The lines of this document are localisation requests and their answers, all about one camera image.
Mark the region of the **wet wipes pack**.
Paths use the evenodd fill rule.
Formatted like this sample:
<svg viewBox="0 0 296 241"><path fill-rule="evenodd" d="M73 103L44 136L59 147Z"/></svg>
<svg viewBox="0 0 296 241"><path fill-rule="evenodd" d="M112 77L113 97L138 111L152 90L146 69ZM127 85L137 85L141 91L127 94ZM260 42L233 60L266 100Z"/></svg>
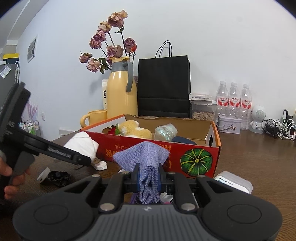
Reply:
<svg viewBox="0 0 296 241"><path fill-rule="evenodd" d="M251 182L228 171L219 173L214 179L248 194L251 194L253 191Z"/></svg>

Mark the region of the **purple woven cloth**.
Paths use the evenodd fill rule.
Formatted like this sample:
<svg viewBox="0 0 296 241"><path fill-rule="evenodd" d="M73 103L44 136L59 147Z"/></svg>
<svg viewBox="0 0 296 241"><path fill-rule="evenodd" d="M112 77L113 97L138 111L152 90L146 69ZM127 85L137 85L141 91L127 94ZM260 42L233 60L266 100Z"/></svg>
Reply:
<svg viewBox="0 0 296 241"><path fill-rule="evenodd" d="M138 198L144 205L158 203L160 200L159 165L163 165L170 151L152 142L141 142L113 155L113 160L125 171L132 172L139 164Z"/></svg>

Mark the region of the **white cloth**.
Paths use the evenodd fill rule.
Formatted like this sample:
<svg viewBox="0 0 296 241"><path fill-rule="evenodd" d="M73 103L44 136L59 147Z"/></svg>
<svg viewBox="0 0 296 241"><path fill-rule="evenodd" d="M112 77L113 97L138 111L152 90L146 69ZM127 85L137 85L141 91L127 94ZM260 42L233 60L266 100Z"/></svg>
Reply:
<svg viewBox="0 0 296 241"><path fill-rule="evenodd" d="M93 162L96 158L96 153L99 144L94 141L86 132L79 132L75 134L64 147L79 152L80 154L87 156Z"/></svg>

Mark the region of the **navy blue pouch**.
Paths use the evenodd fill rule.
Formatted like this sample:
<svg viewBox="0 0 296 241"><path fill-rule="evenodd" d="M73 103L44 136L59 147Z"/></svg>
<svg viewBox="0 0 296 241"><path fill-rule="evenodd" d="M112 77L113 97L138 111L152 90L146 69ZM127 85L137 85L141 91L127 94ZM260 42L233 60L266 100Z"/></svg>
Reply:
<svg viewBox="0 0 296 241"><path fill-rule="evenodd" d="M182 143L182 144L188 144L188 145L196 145L196 142L188 139L188 138L184 138L184 137L173 137L171 140L172 143Z"/></svg>

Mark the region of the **pale green iridescent bundle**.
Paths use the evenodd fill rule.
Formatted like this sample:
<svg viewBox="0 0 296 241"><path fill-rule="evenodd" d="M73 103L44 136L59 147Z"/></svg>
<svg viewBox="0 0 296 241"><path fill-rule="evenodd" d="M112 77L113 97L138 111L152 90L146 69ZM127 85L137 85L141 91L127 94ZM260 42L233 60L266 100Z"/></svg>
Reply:
<svg viewBox="0 0 296 241"><path fill-rule="evenodd" d="M154 139L158 141L171 142L176 137L178 131L176 127L168 123L167 125L158 126L154 131Z"/></svg>

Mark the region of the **yellow plush sponge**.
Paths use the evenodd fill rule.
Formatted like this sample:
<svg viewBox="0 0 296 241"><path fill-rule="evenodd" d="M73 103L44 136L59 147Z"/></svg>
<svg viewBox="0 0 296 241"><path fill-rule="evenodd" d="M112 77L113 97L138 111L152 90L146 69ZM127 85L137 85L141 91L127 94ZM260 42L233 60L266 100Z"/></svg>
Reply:
<svg viewBox="0 0 296 241"><path fill-rule="evenodd" d="M127 120L119 124L118 130L120 134L125 137L152 139L152 132L147 128L141 128L139 123L135 120Z"/></svg>

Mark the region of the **white round cap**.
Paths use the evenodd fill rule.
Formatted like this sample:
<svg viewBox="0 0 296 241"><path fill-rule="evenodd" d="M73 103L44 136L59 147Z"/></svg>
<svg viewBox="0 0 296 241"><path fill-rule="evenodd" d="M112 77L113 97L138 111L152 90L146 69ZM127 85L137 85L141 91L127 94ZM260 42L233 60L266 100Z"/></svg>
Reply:
<svg viewBox="0 0 296 241"><path fill-rule="evenodd" d="M99 161L97 163L93 163L93 167L97 171L103 171L107 169L107 162L105 161Z"/></svg>

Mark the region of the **white round puck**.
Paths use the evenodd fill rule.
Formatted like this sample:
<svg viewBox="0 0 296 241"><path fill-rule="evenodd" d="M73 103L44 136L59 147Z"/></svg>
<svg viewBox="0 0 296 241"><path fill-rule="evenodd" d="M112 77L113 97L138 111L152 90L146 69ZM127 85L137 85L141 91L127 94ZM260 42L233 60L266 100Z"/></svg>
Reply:
<svg viewBox="0 0 296 241"><path fill-rule="evenodd" d="M46 167L41 173L40 175L37 177L36 181L38 183L42 183L44 182L47 178L48 178L48 175L49 173L51 172L50 168L49 167Z"/></svg>

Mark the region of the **yellow mug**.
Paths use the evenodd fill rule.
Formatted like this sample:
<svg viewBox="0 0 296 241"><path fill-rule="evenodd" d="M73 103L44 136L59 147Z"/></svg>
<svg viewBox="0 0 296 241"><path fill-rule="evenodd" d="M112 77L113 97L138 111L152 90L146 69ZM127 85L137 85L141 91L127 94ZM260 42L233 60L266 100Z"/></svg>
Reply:
<svg viewBox="0 0 296 241"><path fill-rule="evenodd" d="M107 110L93 110L89 111L86 115L80 119L80 125L82 128L91 126L95 123L99 123L107 119Z"/></svg>

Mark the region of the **small white tin box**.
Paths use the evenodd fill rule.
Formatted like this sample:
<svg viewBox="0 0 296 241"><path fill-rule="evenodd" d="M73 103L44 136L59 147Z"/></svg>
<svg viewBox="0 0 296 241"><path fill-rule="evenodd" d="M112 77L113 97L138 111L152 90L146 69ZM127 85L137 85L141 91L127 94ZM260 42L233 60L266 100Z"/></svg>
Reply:
<svg viewBox="0 0 296 241"><path fill-rule="evenodd" d="M234 118L231 116L218 116L217 129L221 133L240 134L241 118Z"/></svg>

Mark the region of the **clear snack container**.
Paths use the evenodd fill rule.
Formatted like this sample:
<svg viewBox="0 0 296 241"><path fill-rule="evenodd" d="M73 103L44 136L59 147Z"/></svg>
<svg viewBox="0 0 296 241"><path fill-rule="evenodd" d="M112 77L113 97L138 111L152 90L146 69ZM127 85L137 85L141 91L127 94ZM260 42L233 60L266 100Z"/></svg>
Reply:
<svg viewBox="0 0 296 241"><path fill-rule="evenodd" d="M206 94L189 94L191 116L197 120L214 121L217 102Z"/></svg>

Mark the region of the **water bottle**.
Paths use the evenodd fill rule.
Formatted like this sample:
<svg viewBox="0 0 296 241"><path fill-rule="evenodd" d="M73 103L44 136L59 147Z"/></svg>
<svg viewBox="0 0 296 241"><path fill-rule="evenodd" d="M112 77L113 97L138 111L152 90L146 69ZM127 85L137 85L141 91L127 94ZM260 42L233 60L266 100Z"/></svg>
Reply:
<svg viewBox="0 0 296 241"><path fill-rule="evenodd" d="M229 92L225 81L220 81L216 94L216 101L216 117L218 118L220 115L226 115L229 104Z"/></svg>
<svg viewBox="0 0 296 241"><path fill-rule="evenodd" d="M240 103L241 103L241 97L237 88L237 83L232 82L229 90L229 107L228 107L229 116L233 118L239 117Z"/></svg>
<svg viewBox="0 0 296 241"><path fill-rule="evenodd" d="M247 130L250 123L250 112L252 106L252 94L249 89L248 84L243 85L243 89L241 91L241 129Z"/></svg>

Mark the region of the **yellow thermos jug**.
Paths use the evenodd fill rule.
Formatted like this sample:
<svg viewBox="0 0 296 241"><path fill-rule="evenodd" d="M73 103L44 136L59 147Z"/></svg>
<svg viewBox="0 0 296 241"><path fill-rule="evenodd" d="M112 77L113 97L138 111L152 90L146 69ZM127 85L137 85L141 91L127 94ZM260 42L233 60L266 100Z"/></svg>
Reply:
<svg viewBox="0 0 296 241"><path fill-rule="evenodd" d="M133 78L133 64L129 57L112 59L106 98L108 118L122 114L137 115L137 85Z"/></svg>

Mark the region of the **black paper bag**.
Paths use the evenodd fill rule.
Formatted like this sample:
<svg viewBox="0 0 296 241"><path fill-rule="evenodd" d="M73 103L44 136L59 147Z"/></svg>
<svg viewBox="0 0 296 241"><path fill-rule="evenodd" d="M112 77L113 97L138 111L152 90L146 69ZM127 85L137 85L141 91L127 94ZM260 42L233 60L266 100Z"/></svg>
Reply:
<svg viewBox="0 0 296 241"><path fill-rule="evenodd" d="M190 61L187 55L172 56L166 40L154 58L138 61L138 115L190 117Z"/></svg>

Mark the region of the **dried rose bouquet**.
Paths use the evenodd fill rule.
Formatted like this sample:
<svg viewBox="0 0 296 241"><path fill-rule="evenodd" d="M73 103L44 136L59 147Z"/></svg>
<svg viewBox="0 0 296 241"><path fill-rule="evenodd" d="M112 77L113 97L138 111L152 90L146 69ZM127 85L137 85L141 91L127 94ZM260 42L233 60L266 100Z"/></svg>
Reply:
<svg viewBox="0 0 296 241"><path fill-rule="evenodd" d="M132 38L124 38L123 31L125 29L125 19L128 13L125 10L112 13L106 21L102 21L96 33L89 41L89 47L95 50L101 50L102 55L98 58L91 53L80 53L79 62L86 65L91 72L105 73L112 67L112 61L117 58L129 58L130 62L134 62L137 44ZM121 36L121 44L116 44L112 38L111 31Z"/></svg>

